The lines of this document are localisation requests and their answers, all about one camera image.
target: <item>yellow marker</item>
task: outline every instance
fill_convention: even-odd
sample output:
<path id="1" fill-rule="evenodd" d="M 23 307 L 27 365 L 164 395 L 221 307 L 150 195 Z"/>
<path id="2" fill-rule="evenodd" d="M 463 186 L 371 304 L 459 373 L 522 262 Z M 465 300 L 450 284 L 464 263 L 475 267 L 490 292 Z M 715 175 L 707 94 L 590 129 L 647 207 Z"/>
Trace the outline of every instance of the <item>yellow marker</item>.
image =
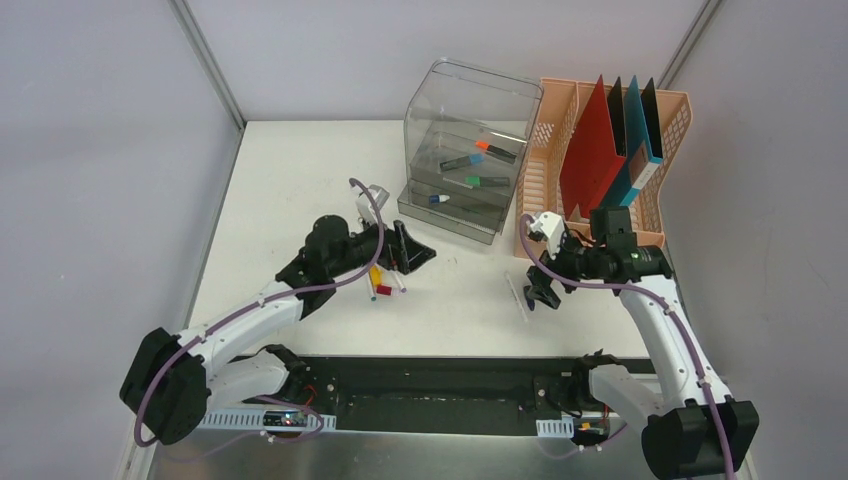
<path id="1" fill-rule="evenodd" d="M 377 265 L 371 267 L 371 270 L 368 271 L 368 276 L 371 277 L 371 285 L 374 285 L 374 288 L 382 285 L 382 279 L 380 278 L 380 270 L 377 268 Z"/>

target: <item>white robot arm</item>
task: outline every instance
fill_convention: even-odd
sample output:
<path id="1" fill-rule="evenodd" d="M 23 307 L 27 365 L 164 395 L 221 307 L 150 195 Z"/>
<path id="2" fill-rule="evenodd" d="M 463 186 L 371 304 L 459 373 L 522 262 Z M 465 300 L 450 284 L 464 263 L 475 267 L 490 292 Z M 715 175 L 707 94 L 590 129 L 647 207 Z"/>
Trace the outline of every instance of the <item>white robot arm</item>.
<path id="1" fill-rule="evenodd" d="M 365 191 L 358 181 L 352 183 Z M 231 313 L 176 335 L 162 328 L 149 333 L 121 386 L 121 400 L 156 439 L 169 445 L 187 436 L 208 410 L 298 390 L 292 376 L 307 367 L 282 345 L 234 359 L 274 331 L 303 320 L 324 305 L 337 286 L 355 279 L 335 283 L 334 278 L 375 259 L 382 267 L 407 275 L 436 256 L 435 250 L 411 238 L 402 222 L 395 220 L 394 229 L 382 224 L 379 209 L 388 197 L 375 185 L 359 197 L 361 233 L 351 233 L 347 222 L 335 215 L 316 220 L 294 260 Z M 137 422 L 137 443 L 152 444 L 141 439 L 140 426 Z"/>
<path id="2" fill-rule="evenodd" d="M 662 250 L 637 245 L 626 207 L 594 210 L 591 229 L 594 241 L 572 236 L 562 217 L 552 212 L 533 218 L 529 236 L 544 241 L 546 251 L 527 272 L 528 305 L 532 310 L 541 301 L 557 308 L 560 300 L 550 287 L 552 277 L 563 283 L 566 293 L 577 286 L 613 290 L 639 328 L 662 396 L 634 379 L 615 357 L 596 354 L 584 357 L 572 372 L 571 384 L 562 389 L 562 398 L 552 403 L 570 411 L 598 402 L 607 405 L 638 432 L 657 478 L 727 472 L 728 454 L 733 470 L 738 470 L 759 417 L 751 402 L 734 400 L 715 374 L 683 311 Z M 610 285 L 577 283 L 580 280 Z"/>

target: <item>white tabletop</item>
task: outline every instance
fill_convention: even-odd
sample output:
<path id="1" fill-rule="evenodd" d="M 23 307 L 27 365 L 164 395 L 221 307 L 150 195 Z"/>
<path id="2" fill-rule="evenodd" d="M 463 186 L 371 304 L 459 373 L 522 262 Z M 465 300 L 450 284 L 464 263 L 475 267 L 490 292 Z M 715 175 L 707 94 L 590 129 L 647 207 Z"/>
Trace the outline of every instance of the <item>white tabletop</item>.
<path id="1" fill-rule="evenodd" d="M 371 302 L 360 280 L 261 345 L 327 355 L 576 356 L 603 348 L 647 357 L 635 324 L 610 292 L 565 295 L 557 286 L 559 310 L 519 307 L 505 275 L 520 294 L 530 262 L 511 253 L 514 212 L 491 246 L 399 217 L 396 195 L 406 183 L 401 121 L 250 122 L 191 324 L 257 293 L 295 257 L 318 217 L 336 214 L 357 229 L 349 177 L 386 188 L 393 196 L 384 220 L 403 220 L 437 257 L 404 278 L 408 293 Z"/>

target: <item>purple cable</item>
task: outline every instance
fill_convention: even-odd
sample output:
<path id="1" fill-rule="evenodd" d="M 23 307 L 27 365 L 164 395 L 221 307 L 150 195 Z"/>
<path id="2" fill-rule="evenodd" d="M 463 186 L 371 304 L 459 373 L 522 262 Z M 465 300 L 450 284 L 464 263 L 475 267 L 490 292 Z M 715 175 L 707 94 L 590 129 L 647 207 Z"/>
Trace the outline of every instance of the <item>purple cable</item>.
<path id="1" fill-rule="evenodd" d="M 275 436 L 269 434 L 268 438 L 271 439 L 271 441 L 273 443 L 302 442 L 304 440 L 309 440 L 312 437 L 317 436 L 319 433 L 321 433 L 321 430 L 324 429 L 324 417 L 322 417 L 321 415 L 318 414 L 318 412 L 316 412 L 315 410 L 312 410 L 311 408 L 307 407 L 306 405 L 297 405 L 295 403 L 282 402 L 280 400 L 277 400 L 276 398 L 267 397 L 265 395 L 262 395 L 262 396 L 259 396 L 259 397 L 256 397 L 256 398 L 259 399 L 259 400 L 268 402 L 268 403 L 280 405 L 282 407 L 293 408 L 295 410 L 299 410 L 299 411 L 301 411 L 301 412 L 303 412 L 307 415 L 312 415 L 313 417 L 318 419 L 318 428 L 316 428 L 315 430 L 313 430 L 311 432 L 301 434 L 300 436 L 295 437 L 295 438 L 278 438 L 278 437 L 275 437 Z M 210 456 L 220 452 L 221 450 L 224 450 L 225 448 L 229 447 L 230 445 L 238 442 L 239 440 L 241 440 L 243 438 L 247 438 L 251 435 L 262 435 L 263 432 L 265 432 L 265 431 L 264 430 L 252 430 L 250 432 L 244 432 L 241 435 L 237 435 L 236 437 L 231 438 L 230 440 L 222 443 L 221 445 L 218 445 L 217 447 L 209 450 L 208 452 L 202 453 L 202 454 L 200 454 L 196 457 L 192 457 L 192 458 L 172 457 L 164 450 L 162 451 L 162 456 L 164 458 L 166 458 L 168 461 L 171 461 L 171 462 L 174 462 L 174 463 L 196 463 L 200 460 L 203 460 L 204 458 L 210 457 Z"/>
<path id="2" fill-rule="evenodd" d="M 554 280 L 568 285 L 569 287 L 574 288 L 588 288 L 590 290 L 629 290 L 631 292 L 641 293 L 651 300 L 657 302 L 657 304 L 663 308 L 664 311 L 668 312 L 668 316 L 671 318 L 674 325 L 677 327 L 677 330 L 680 332 L 681 338 L 683 338 L 683 343 L 686 344 L 686 350 L 689 351 L 689 356 L 692 358 L 692 363 L 695 365 L 695 373 L 698 375 L 698 379 L 700 380 L 701 390 L 704 391 L 704 398 L 707 400 L 707 405 L 710 408 L 710 416 L 713 418 L 713 423 L 715 423 L 716 431 L 718 432 L 718 441 L 721 445 L 721 454 L 724 457 L 724 475 L 727 477 L 727 480 L 733 480 L 736 478 L 736 475 L 733 471 L 733 456 L 730 454 L 730 443 L 727 441 L 727 432 L 724 430 L 724 425 L 721 423 L 721 417 L 718 414 L 718 406 L 716 406 L 715 398 L 713 397 L 712 389 L 710 388 L 710 384 L 704 382 L 704 377 L 706 376 L 706 372 L 704 371 L 704 364 L 701 362 L 701 357 L 698 356 L 698 350 L 695 348 L 695 343 L 692 341 L 692 337 L 689 336 L 689 333 L 686 331 L 686 326 L 683 324 L 683 320 L 677 315 L 677 312 L 671 309 L 671 306 L 665 299 L 656 293 L 648 290 L 647 288 L 638 287 L 629 283 L 583 283 L 576 282 L 574 280 L 570 280 L 568 278 L 557 275 L 550 268 L 546 267 L 538 257 L 533 254 L 533 251 L 530 249 L 530 242 L 527 240 L 527 223 L 532 223 L 535 221 L 532 215 L 525 213 L 521 216 L 521 221 L 519 222 L 519 235 L 521 238 L 521 246 L 524 247 L 524 252 L 527 253 L 527 256 L 533 262 L 536 267 L 543 271 L 547 276 L 553 278 Z"/>
<path id="3" fill-rule="evenodd" d="M 615 432 L 615 433 L 613 433 L 612 435 L 610 435 L 610 437 L 609 437 L 608 439 L 606 439 L 606 440 L 604 440 L 603 442 L 599 443 L 597 446 L 598 446 L 598 447 L 601 447 L 601 448 L 606 447 L 607 445 L 609 445 L 609 444 L 610 444 L 610 442 L 612 442 L 613 440 L 615 440 L 616 438 L 618 438 L 618 436 L 619 436 L 619 435 L 621 435 L 621 432 L 623 432 L 623 431 L 625 431 L 625 430 L 627 430 L 627 424 L 625 424 L 623 427 L 621 427 L 621 428 L 619 428 L 618 430 L 616 430 L 616 432 Z M 583 453 L 583 452 L 585 452 L 585 451 L 587 450 L 586 448 L 584 448 L 583 450 L 577 449 L 577 450 L 572 450 L 572 451 L 570 451 L 570 452 L 568 452 L 568 453 L 565 453 L 565 454 L 563 454 L 563 455 L 554 455 L 554 454 L 552 454 L 552 453 L 548 453 L 548 452 L 545 450 L 545 448 L 544 448 L 544 447 L 542 447 L 542 443 L 541 443 L 540 439 L 536 439 L 536 443 L 539 445 L 539 450 L 541 450 L 541 451 L 542 451 L 542 453 L 543 453 L 546 457 L 550 458 L 551 460 L 565 460 L 565 459 L 567 459 L 567 458 L 571 458 L 571 457 L 573 457 L 573 456 L 577 455 L 578 453 Z"/>
<path id="4" fill-rule="evenodd" d="M 297 288 L 295 290 L 288 290 L 288 291 L 285 291 L 285 292 L 275 293 L 274 295 L 269 295 L 268 297 L 266 297 L 264 299 L 264 303 L 272 302 L 274 300 L 279 300 L 279 299 L 285 298 L 285 297 L 290 297 L 292 295 L 298 295 L 298 294 L 301 294 L 301 293 L 319 292 L 321 290 L 330 290 L 330 289 L 333 289 L 333 288 L 343 287 L 345 285 L 353 283 L 356 280 L 362 278 L 362 276 L 366 275 L 368 273 L 368 270 L 370 270 L 371 267 L 373 267 L 377 263 L 377 260 L 379 260 L 379 258 L 380 258 L 380 253 L 383 251 L 383 240 L 384 240 L 384 236 L 385 236 L 385 234 L 383 232 L 383 217 L 380 215 L 380 207 L 377 205 L 377 201 L 374 200 L 374 196 L 371 195 L 370 191 L 368 191 L 368 187 L 366 187 L 362 182 L 360 182 L 359 180 L 357 180 L 355 178 L 351 178 L 349 180 L 349 182 L 350 182 L 351 187 L 358 187 L 360 190 L 362 190 L 362 193 L 365 194 L 365 197 L 368 199 L 368 202 L 371 203 L 371 208 L 374 209 L 374 216 L 377 218 L 377 226 L 379 227 L 377 229 L 377 249 L 374 251 L 374 256 L 371 258 L 371 260 L 367 264 L 365 264 L 365 267 L 363 267 L 362 270 L 360 270 L 359 272 L 357 272 L 355 275 L 351 276 L 348 279 L 345 279 L 345 280 L 342 280 L 342 281 L 336 282 L 336 283 L 330 283 L 330 284 L 327 284 L 327 285 L 313 285 L 311 287 L 302 287 L 302 288 Z M 218 321 L 217 323 L 215 323 L 214 325 L 209 327 L 206 330 L 206 336 L 212 335 L 213 333 L 217 332 L 218 330 L 224 328 L 227 324 L 229 324 L 230 322 L 232 322 L 236 318 L 239 318 L 240 316 L 242 316 L 245 313 L 248 313 L 252 310 L 260 308 L 261 306 L 262 305 L 260 305 L 259 302 L 255 302 L 255 303 L 251 303 L 250 305 L 244 306 L 244 307 L 236 310 L 235 312 L 227 315 L 226 317 L 222 318 L 220 321 Z M 150 404 L 150 398 L 153 396 L 153 392 L 156 391 L 156 389 L 159 387 L 159 383 L 162 381 L 162 378 L 165 376 L 165 374 L 168 372 L 168 370 L 177 362 L 177 360 L 179 360 L 180 357 L 183 356 L 183 354 L 185 354 L 186 352 L 188 352 L 189 350 L 194 348 L 201 341 L 203 341 L 203 340 L 199 336 L 194 337 L 193 339 L 189 340 L 189 342 L 186 343 L 181 349 L 177 350 L 177 353 L 175 353 L 171 358 L 169 358 L 165 362 L 165 364 L 162 365 L 162 368 L 160 368 L 159 371 L 156 372 L 156 375 L 153 376 L 153 380 L 150 382 L 150 385 L 147 387 L 147 390 L 144 392 L 144 396 L 142 397 L 141 403 L 138 406 L 138 412 L 137 412 L 136 417 L 135 417 L 135 425 L 133 427 L 133 438 L 135 439 L 135 443 L 139 447 L 149 447 L 149 446 L 153 445 L 154 443 L 156 443 L 156 440 L 157 440 L 157 438 L 155 436 L 153 438 L 151 438 L 150 440 L 145 440 L 145 439 L 141 438 L 141 426 L 144 423 L 142 419 L 144 418 L 145 413 L 147 413 L 147 406 Z M 323 428 L 323 425 L 324 425 L 324 421 L 322 419 L 321 420 L 321 427 L 322 428 Z"/>

